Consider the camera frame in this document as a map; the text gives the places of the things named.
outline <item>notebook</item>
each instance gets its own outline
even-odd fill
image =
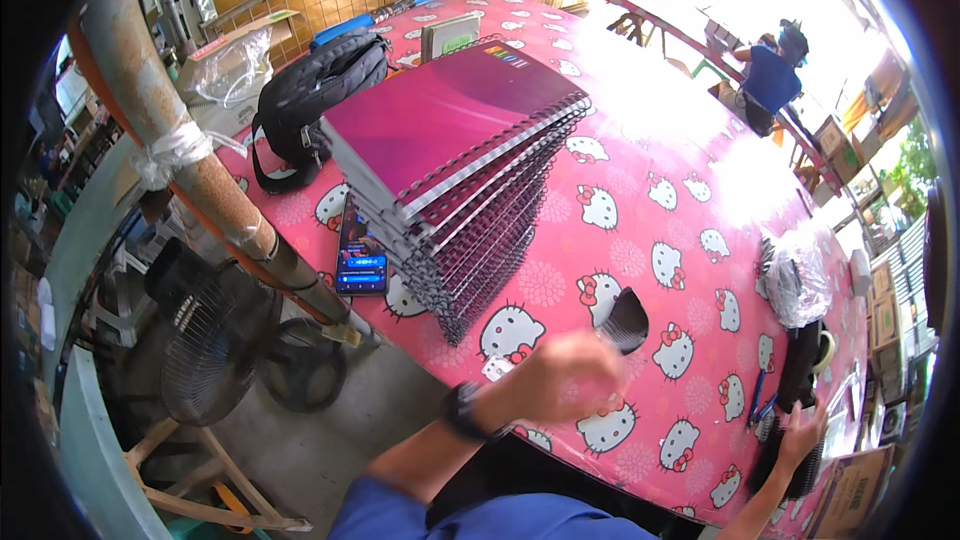
[[[420,33],[420,54],[423,62],[459,51],[480,39],[480,16],[467,13],[428,23]]]
[[[494,39],[320,119],[368,229],[451,344],[522,264],[550,164],[589,106],[568,78]]]

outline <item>phone screen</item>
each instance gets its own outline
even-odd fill
[[[343,203],[334,290],[350,295],[387,292],[387,257],[367,231],[349,194]]]

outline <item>black backpack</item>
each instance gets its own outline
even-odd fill
[[[318,46],[284,67],[260,91],[250,134],[263,127],[273,153],[295,169],[282,179],[268,177],[260,168],[257,144],[253,150],[256,181],[269,195],[308,186],[330,159],[318,121],[324,111],[387,75],[390,42],[366,28],[355,29]]]

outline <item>black watch strap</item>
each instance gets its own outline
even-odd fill
[[[503,426],[494,433],[486,433],[474,421],[474,394],[480,386],[472,381],[458,383],[446,395],[443,404],[443,421],[454,434],[461,438],[490,442],[503,438],[510,432],[510,426]]]

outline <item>hello kitty print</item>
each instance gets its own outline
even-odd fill
[[[773,419],[770,413],[759,426],[744,426],[758,370],[767,372],[765,403],[777,389],[787,348],[755,267],[757,230],[782,234],[810,221],[800,186],[789,173],[782,183],[749,185],[757,172],[783,169],[768,159],[767,140],[738,130],[715,99],[690,90],[690,80],[655,51],[535,0],[466,1],[435,0],[379,22],[378,33],[392,44],[390,65],[420,66],[424,25],[474,11],[482,14],[481,36],[498,33],[511,50],[573,81],[589,93],[591,107],[551,162],[534,227],[521,240],[529,246],[522,273],[491,297],[459,346],[444,342],[436,319],[399,274],[391,273],[383,295],[355,297],[352,307],[452,387],[503,380],[558,334],[603,325],[618,294],[632,288],[649,334],[624,357],[629,383],[622,405],[563,425],[519,422],[513,432],[624,492],[722,527],[747,500],[739,486],[749,470],[740,468],[753,462],[757,435]],[[507,22],[512,29],[503,27]],[[624,79],[642,82],[625,92]],[[244,130],[237,140],[256,143],[268,175],[293,174],[262,130],[256,137]],[[258,185],[251,157],[217,155],[294,251],[317,271],[335,270],[348,190],[336,162],[325,162],[310,186],[270,196]],[[844,251],[829,230],[818,232],[817,246],[835,292],[825,321],[837,354],[832,375],[820,376],[817,388],[830,397],[856,358],[866,363],[866,305],[849,295]],[[838,442],[853,446],[857,431],[847,427]],[[802,537],[822,484],[761,535]]]

